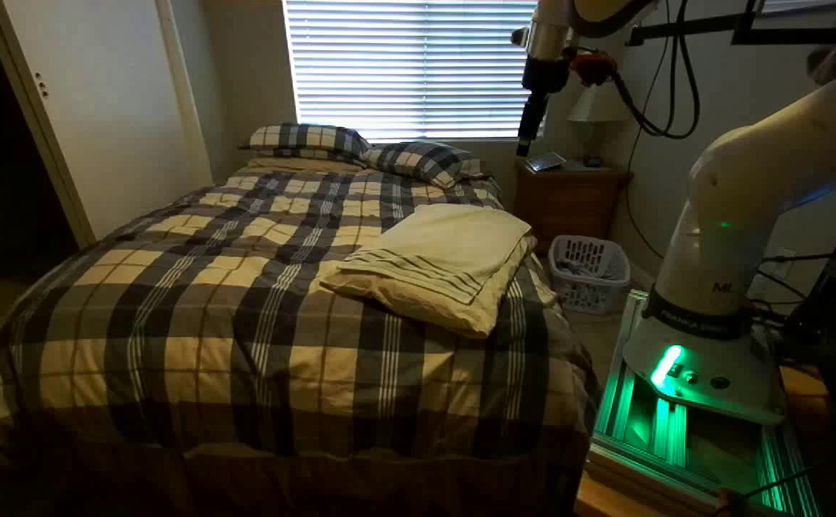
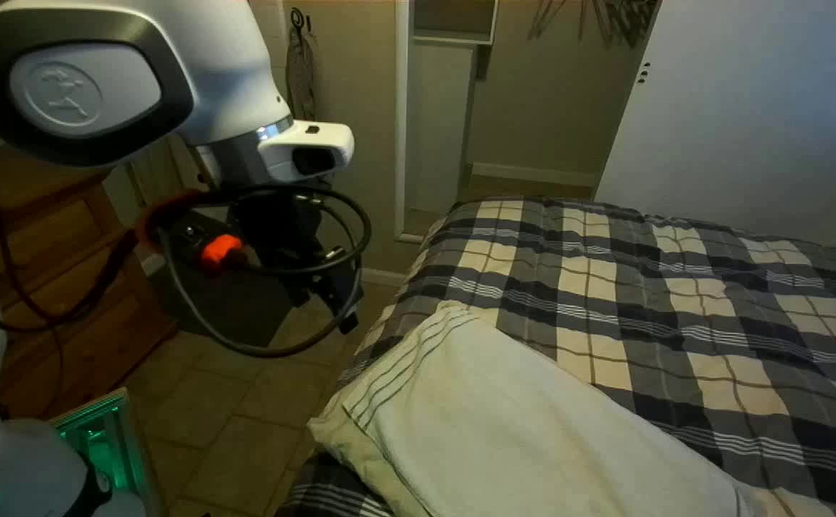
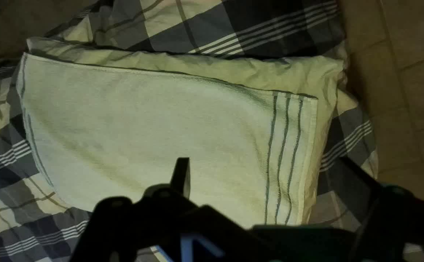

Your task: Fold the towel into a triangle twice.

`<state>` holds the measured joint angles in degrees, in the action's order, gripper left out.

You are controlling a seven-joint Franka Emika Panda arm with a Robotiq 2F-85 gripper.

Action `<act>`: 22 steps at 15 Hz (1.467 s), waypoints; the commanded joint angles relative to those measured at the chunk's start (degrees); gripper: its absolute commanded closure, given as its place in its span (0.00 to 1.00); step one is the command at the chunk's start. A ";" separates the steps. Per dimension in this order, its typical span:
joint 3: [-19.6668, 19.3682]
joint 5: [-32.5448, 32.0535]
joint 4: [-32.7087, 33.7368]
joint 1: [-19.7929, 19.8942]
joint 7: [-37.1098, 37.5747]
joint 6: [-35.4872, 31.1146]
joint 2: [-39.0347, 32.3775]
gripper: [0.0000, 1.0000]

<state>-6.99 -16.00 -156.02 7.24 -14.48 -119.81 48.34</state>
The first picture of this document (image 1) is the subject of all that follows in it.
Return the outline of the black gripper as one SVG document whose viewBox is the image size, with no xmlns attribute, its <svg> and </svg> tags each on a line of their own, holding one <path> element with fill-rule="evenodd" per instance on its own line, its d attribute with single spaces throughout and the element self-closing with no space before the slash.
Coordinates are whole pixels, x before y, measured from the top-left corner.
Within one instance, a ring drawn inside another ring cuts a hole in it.
<svg viewBox="0 0 836 517">
<path fill-rule="evenodd" d="M 547 119 L 550 93 L 529 93 L 521 129 L 517 129 L 517 154 L 529 157 L 532 143 L 538 140 L 541 124 Z"/>
</svg>

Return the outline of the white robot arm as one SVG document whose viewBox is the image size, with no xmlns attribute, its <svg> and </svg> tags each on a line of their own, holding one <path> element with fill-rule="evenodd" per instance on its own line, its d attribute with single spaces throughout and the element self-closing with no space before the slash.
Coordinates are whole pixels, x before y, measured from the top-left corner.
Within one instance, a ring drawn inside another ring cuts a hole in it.
<svg viewBox="0 0 836 517">
<path fill-rule="evenodd" d="M 570 74 L 584 84 L 613 81 L 631 103 L 619 67 L 581 38 L 613 38 L 653 0 L 538 0 L 532 27 L 515 29 L 512 42 L 527 52 L 522 90 L 529 100 L 517 127 L 517 152 L 538 137 L 550 98 Z M 667 248 L 647 320 L 685 332 L 729 340 L 748 322 L 748 289 L 762 252 L 784 210 L 836 189 L 836 27 L 830 29 L 758 29 L 758 0 L 745 0 L 738 15 L 679 18 L 643 27 L 631 40 L 685 40 L 700 32 L 729 32 L 748 47 L 815 42 L 820 87 L 779 111 L 719 134 L 689 170 L 689 196 Z"/>
</svg>

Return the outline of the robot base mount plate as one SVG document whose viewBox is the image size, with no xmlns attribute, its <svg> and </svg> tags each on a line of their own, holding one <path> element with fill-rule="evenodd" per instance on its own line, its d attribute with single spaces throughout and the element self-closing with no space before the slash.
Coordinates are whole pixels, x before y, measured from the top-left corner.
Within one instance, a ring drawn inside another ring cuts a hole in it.
<svg viewBox="0 0 836 517">
<path fill-rule="evenodd" d="M 664 517 L 821 517 L 774 357 L 664 331 L 631 289 L 587 475 Z"/>
</svg>

